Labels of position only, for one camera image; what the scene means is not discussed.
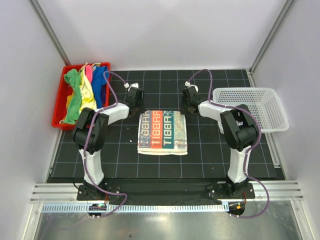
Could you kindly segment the rabbit print towel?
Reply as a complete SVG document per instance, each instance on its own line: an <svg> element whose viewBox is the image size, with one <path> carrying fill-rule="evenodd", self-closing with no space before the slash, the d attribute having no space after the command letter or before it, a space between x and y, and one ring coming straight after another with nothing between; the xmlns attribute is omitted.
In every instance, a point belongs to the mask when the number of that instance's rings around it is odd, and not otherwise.
<svg viewBox="0 0 320 240"><path fill-rule="evenodd" d="M185 116L175 110L147 110L140 114L137 152L155 156L187 155Z"/></svg>

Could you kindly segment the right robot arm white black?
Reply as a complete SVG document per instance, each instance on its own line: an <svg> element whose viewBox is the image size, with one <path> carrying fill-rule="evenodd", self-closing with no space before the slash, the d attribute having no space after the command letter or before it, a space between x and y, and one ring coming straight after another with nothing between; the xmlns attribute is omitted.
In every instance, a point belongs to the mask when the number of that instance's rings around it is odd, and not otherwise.
<svg viewBox="0 0 320 240"><path fill-rule="evenodd" d="M261 139L261 128L245 104L223 105L198 95L198 87L186 82L182 89L183 115L198 115L221 123L230 147L230 164L224 191L229 198L240 198L249 185L248 165L252 149Z"/></svg>

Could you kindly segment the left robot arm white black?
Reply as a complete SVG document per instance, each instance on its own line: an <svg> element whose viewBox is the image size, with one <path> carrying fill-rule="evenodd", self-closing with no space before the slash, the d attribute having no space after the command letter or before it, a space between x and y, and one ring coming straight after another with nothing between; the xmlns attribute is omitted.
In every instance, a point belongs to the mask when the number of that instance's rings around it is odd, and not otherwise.
<svg viewBox="0 0 320 240"><path fill-rule="evenodd" d="M84 108L73 129L72 138L78 146L84 169L83 184L77 193L80 201L102 200L111 194L106 192L101 162L108 126L145 111L144 91L139 84L126 84L125 87L127 95L124 101L96 110Z"/></svg>

